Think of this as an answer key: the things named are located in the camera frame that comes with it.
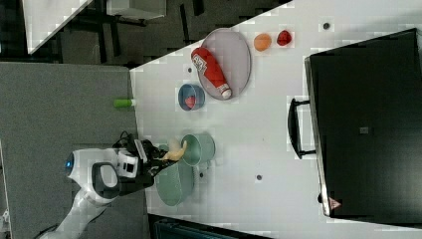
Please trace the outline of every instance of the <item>bottle cap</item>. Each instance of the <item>bottle cap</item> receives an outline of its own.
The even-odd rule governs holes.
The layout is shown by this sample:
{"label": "bottle cap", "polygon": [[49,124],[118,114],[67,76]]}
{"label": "bottle cap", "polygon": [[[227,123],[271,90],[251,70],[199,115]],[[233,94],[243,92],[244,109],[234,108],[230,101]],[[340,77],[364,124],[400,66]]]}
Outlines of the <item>bottle cap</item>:
{"label": "bottle cap", "polygon": [[227,90],[221,94],[225,100],[229,99],[232,96],[232,90]]}

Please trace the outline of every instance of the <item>blue bowl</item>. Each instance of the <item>blue bowl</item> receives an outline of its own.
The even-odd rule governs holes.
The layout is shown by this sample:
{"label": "blue bowl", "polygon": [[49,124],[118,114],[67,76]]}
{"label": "blue bowl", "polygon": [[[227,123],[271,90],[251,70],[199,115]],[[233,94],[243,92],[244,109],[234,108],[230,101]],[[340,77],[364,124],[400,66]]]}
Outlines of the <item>blue bowl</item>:
{"label": "blue bowl", "polygon": [[[191,109],[186,103],[186,99],[194,97],[195,105]],[[179,90],[179,104],[182,109],[187,112],[195,111],[204,106],[205,94],[204,90],[197,85],[185,84]]]}

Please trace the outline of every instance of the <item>bowl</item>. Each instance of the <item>bowl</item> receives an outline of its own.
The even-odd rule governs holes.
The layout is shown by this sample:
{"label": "bowl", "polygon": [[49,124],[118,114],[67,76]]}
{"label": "bowl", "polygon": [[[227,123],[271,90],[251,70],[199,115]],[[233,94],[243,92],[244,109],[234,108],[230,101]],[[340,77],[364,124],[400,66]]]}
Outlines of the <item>bowl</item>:
{"label": "bowl", "polygon": [[187,141],[183,161],[190,166],[210,161],[215,154],[214,139],[208,133],[188,134],[182,140]]}
{"label": "bowl", "polygon": [[204,90],[197,85],[185,84],[179,90],[178,100],[184,111],[196,111],[204,106]]}
{"label": "bowl", "polygon": [[167,206],[177,206],[193,191],[193,168],[180,160],[155,176],[158,195]]}

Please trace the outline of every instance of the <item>ketchup bottle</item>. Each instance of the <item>ketchup bottle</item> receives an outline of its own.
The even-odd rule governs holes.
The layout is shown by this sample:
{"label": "ketchup bottle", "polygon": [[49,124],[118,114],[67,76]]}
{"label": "ketchup bottle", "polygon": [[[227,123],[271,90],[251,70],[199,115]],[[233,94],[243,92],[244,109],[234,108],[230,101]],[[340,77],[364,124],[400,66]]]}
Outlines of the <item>ketchup bottle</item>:
{"label": "ketchup bottle", "polygon": [[232,96],[232,90],[230,90],[229,85],[227,85],[223,71],[221,71],[217,60],[208,49],[203,47],[195,49],[191,54],[191,59],[198,72],[217,88],[225,100]]}

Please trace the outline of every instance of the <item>green bowl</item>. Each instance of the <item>green bowl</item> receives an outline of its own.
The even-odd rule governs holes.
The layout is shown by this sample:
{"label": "green bowl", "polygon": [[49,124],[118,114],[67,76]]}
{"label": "green bowl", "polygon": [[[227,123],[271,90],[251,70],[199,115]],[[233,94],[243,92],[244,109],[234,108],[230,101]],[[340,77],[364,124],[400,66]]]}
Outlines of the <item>green bowl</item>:
{"label": "green bowl", "polygon": [[182,141],[187,141],[187,148],[183,154],[183,161],[190,166],[208,162],[215,154],[214,139],[208,133],[188,134]]}
{"label": "green bowl", "polygon": [[193,190],[193,168],[179,161],[155,176],[158,195],[167,206],[177,206]]}

